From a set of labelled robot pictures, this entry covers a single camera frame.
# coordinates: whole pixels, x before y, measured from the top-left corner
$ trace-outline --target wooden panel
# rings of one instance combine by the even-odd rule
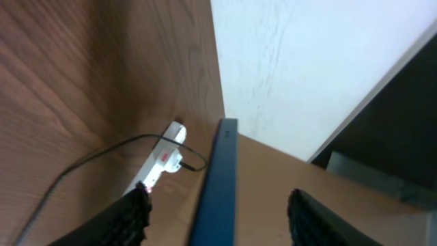
[[[1,245],[14,240],[56,175],[86,153],[162,133],[177,119],[186,144],[209,155],[224,116],[209,1],[6,0],[0,35]],[[25,244],[45,245],[117,199],[154,142],[67,177]],[[153,192],[156,230],[180,223],[200,175],[162,177]]]
[[[238,242],[291,245],[288,197],[302,189],[383,245],[428,245],[430,213],[240,136]]]

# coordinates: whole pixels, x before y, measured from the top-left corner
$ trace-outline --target power plug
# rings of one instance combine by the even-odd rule
[[[169,128],[165,131],[163,137],[182,144],[186,139],[186,128],[182,124],[172,122]],[[165,140],[159,140],[135,178],[124,191],[124,194],[134,189],[135,184],[138,181],[141,181],[145,185],[147,191],[151,193],[152,188],[155,186],[162,172],[177,172],[181,168],[179,164],[181,160],[182,155],[180,154],[177,145]]]

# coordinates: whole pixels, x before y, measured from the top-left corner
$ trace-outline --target wooden desk surface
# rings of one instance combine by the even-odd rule
[[[209,1],[5,0],[0,26],[0,245],[85,154],[178,120],[186,144],[209,155],[224,116]],[[154,143],[68,176],[24,245],[45,245],[119,198]],[[146,245],[185,237],[201,175],[181,170],[158,182]]]

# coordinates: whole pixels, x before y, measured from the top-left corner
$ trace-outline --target black cable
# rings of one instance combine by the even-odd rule
[[[70,174],[70,172],[76,170],[77,168],[83,166],[84,164],[93,161],[94,159],[97,159],[98,157],[104,156],[110,152],[112,152],[113,150],[116,150],[126,144],[129,144],[131,142],[134,142],[136,140],[145,138],[145,137],[155,137],[157,139],[162,139],[165,141],[168,141],[172,144],[175,144],[179,147],[182,147],[186,150],[188,150],[189,152],[192,152],[194,154],[196,154],[200,159],[202,159],[202,161],[204,161],[204,165],[202,167],[200,167],[199,169],[195,169],[194,167],[188,165],[188,164],[181,164],[182,167],[189,169],[191,171],[194,172],[200,172],[201,170],[205,169],[208,166],[208,161],[206,160],[205,157],[203,157],[200,153],[194,151],[192,148],[185,146],[182,143],[178,143],[172,139],[163,137],[161,135],[158,134],[142,134],[142,135],[138,135],[136,137],[131,137],[130,139],[124,140],[122,142],[119,142],[105,150],[100,151],[97,154],[93,154],[90,157],[82,160],[82,161],[76,161],[73,164],[71,164],[69,167],[67,167],[65,170],[62,171],[62,173],[60,173],[60,175],[58,175],[58,177],[52,182],[52,184],[50,185],[50,187],[46,190],[46,192],[44,193],[44,195],[42,196],[40,203],[38,204],[38,206],[36,206],[35,210],[33,211],[32,215],[30,216],[30,218],[27,220],[25,226],[21,229],[20,234],[17,236],[16,240],[14,241],[13,246],[19,246],[23,239],[26,237],[27,233],[29,232],[29,229],[32,227],[33,223],[35,223],[35,220],[38,218],[38,215],[41,213],[41,210],[43,209],[45,203],[47,203],[47,199],[50,197],[50,195],[52,194],[52,192],[55,190],[55,188],[57,187],[57,185],[68,175]]]

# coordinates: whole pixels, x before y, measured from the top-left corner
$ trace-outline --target white power strip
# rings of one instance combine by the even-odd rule
[[[172,122],[169,128],[165,131],[163,137],[172,139],[180,144],[186,139],[186,128],[184,125],[177,122]],[[135,178],[132,180],[123,195],[127,194],[135,188],[138,181],[144,183],[149,193],[152,192],[153,186],[158,181],[163,171],[176,172],[180,169],[179,162],[182,160],[182,155],[179,153],[178,146],[163,139],[159,140],[155,148],[145,160],[143,166],[138,171]]]

